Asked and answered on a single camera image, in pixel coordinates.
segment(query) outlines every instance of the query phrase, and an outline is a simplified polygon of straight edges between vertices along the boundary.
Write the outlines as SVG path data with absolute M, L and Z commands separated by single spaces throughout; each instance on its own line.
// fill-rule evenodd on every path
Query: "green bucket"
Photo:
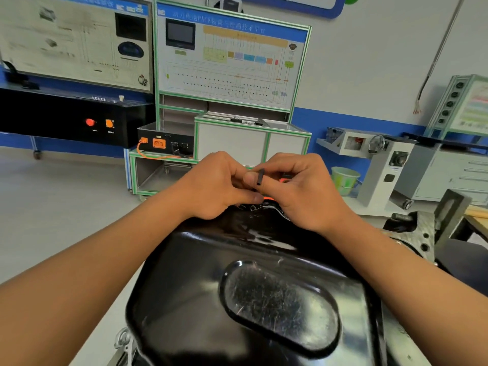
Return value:
M 349 195 L 361 174 L 345 167 L 332 167 L 332 180 L 339 194 Z

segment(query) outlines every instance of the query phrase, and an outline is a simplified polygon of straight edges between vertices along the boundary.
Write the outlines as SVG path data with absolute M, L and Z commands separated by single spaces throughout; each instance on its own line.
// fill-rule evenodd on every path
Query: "hand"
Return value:
M 168 191 L 180 196 L 185 218 L 211 220 L 229 205 L 263 202 L 261 194 L 243 187 L 241 180 L 246 172 L 247 168 L 229 154 L 211 153 Z
M 258 171 L 265 170 L 261 186 Z M 294 175 L 286 183 L 278 180 L 283 173 Z M 242 181 L 276 200 L 297 226 L 326 236 L 354 213 L 342 200 L 332 178 L 317 154 L 278 153 L 246 173 Z

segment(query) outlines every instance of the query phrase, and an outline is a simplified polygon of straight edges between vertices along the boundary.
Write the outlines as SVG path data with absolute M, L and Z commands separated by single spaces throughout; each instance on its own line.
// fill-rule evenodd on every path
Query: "orange cable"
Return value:
M 166 155 L 166 156 L 162 156 L 162 157 L 157 157 L 157 158 L 153 158 L 153 157 L 148 157 L 147 155 L 144 155 L 143 153 L 141 153 L 141 151 L 139 150 L 139 145 L 142 144 L 142 141 L 139 140 L 139 142 L 137 143 L 137 153 L 143 157 L 143 158 L 146 158 L 146 159 L 155 159 L 155 160 L 158 160 L 158 159 L 168 159 L 168 158 L 181 158 L 180 156 L 178 155 Z

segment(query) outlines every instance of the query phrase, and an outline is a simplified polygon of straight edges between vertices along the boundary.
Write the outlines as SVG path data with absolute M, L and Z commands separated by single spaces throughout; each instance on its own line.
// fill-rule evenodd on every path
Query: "black control box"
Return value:
M 194 124 L 162 121 L 160 131 L 156 130 L 156 122 L 138 128 L 139 150 L 180 155 L 193 155 Z
M 0 85 L 4 115 L 0 131 L 131 148 L 137 128 L 155 118 L 154 104 L 64 90 L 26 90 Z

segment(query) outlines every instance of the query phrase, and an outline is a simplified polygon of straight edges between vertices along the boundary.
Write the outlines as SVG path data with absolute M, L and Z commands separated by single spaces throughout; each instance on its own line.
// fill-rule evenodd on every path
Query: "caster wheel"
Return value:
M 403 202 L 402 208 L 403 209 L 410 209 L 410 207 L 412 206 L 412 204 L 413 204 L 413 200 L 412 199 L 407 199 L 406 201 Z

